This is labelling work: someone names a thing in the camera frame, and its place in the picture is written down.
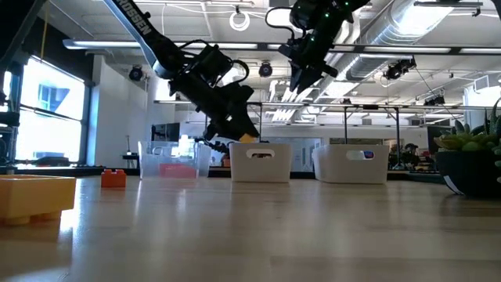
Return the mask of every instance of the white plastic bin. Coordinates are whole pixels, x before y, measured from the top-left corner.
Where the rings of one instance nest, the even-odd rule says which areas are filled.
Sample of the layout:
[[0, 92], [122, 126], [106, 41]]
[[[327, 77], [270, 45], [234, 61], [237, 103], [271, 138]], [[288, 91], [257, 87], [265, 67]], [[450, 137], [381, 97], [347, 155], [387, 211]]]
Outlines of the white plastic bin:
[[195, 179], [209, 175], [211, 148], [200, 143], [139, 142], [141, 179]]
[[233, 182], [289, 182], [290, 144], [232, 143], [229, 156]]
[[384, 184], [389, 146], [326, 145], [313, 150], [315, 177], [327, 183]]

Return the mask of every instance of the red object in bin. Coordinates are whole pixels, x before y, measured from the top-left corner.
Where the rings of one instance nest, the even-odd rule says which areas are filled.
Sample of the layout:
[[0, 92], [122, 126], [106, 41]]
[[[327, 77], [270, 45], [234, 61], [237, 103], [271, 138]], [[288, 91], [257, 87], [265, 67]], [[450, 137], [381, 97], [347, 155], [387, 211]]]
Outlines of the red object in bin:
[[195, 179], [196, 169], [184, 164], [160, 164], [160, 176], [175, 179]]
[[111, 169], [105, 169], [101, 173], [101, 187], [118, 188], [127, 186], [127, 175], [123, 169], [117, 169], [112, 172]]

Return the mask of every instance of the wooden table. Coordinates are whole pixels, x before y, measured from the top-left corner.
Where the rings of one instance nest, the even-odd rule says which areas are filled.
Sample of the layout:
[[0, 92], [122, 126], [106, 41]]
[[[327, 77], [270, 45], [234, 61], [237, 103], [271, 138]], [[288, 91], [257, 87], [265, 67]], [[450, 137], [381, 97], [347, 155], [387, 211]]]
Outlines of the wooden table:
[[60, 222], [0, 227], [0, 280], [500, 281], [501, 203], [441, 185], [79, 179]]

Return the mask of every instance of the potted plant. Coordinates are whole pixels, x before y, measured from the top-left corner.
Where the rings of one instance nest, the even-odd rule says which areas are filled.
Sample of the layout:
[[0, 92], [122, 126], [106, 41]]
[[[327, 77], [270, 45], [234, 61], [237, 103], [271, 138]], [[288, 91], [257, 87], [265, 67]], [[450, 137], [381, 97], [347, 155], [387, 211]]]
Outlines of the potted plant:
[[434, 138], [441, 147], [436, 155], [440, 174], [452, 191], [472, 197], [501, 197], [501, 116], [498, 99], [490, 119], [471, 129], [456, 120], [455, 127]]

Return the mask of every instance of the black plant pot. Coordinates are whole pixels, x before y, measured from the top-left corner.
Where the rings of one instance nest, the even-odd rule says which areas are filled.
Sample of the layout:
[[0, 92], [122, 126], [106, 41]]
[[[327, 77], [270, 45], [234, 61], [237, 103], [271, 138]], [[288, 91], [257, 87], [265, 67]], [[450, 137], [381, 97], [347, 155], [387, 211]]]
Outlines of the black plant pot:
[[437, 153], [437, 167], [449, 189], [470, 197], [501, 197], [501, 170], [494, 165], [499, 160], [490, 151]]

